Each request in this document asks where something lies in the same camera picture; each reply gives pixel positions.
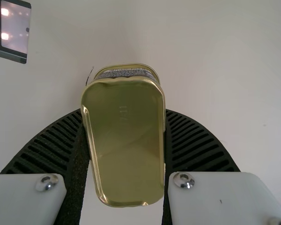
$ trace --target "can label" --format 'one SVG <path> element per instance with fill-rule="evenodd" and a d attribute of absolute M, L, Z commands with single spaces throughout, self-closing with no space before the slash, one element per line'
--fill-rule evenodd
<path fill-rule="evenodd" d="M 98 75 L 97 77 L 95 77 L 95 80 L 103 79 L 103 78 L 132 77 L 132 76 L 144 76 L 158 83 L 158 81 L 155 79 L 152 73 L 149 70 L 143 68 L 106 70 L 100 75 Z"/>

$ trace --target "can lid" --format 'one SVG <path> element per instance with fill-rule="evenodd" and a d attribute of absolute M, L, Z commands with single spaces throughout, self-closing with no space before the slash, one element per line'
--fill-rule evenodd
<path fill-rule="evenodd" d="M 163 196 L 164 94 L 146 77 L 99 79 L 84 91 L 83 124 L 99 199 L 141 206 Z"/>

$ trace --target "black foam pad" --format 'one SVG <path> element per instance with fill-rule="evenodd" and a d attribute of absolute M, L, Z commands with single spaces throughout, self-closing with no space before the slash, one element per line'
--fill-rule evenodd
<path fill-rule="evenodd" d="M 5 173 L 59 173 L 67 195 L 55 225 L 78 225 L 82 209 L 89 150 L 80 110 L 55 121 L 32 138 L 2 170 Z M 177 171 L 239 171 L 221 142 L 198 122 L 166 111 L 166 163 L 163 225 L 171 225 L 169 176 Z"/>

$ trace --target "metal screw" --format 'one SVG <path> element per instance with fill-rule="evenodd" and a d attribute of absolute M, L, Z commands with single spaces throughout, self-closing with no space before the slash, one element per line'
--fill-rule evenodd
<path fill-rule="evenodd" d="M 271 218 L 268 221 L 268 225 L 281 225 L 281 219 L 279 219 L 279 218 Z"/>
<path fill-rule="evenodd" d="M 48 191 L 51 190 L 58 183 L 58 177 L 54 174 L 47 174 L 40 177 L 37 180 L 36 190 L 37 191 Z"/>
<path fill-rule="evenodd" d="M 190 189 L 194 186 L 194 178 L 187 172 L 178 172 L 174 175 L 174 182 L 180 188 Z"/>

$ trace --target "tin can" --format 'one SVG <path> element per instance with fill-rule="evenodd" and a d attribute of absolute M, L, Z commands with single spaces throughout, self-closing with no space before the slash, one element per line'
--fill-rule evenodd
<path fill-rule="evenodd" d="M 163 196 L 164 93 L 143 64 L 105 67 L 81 100 L 98 198 L 112 207 L 150 205 Z"/>

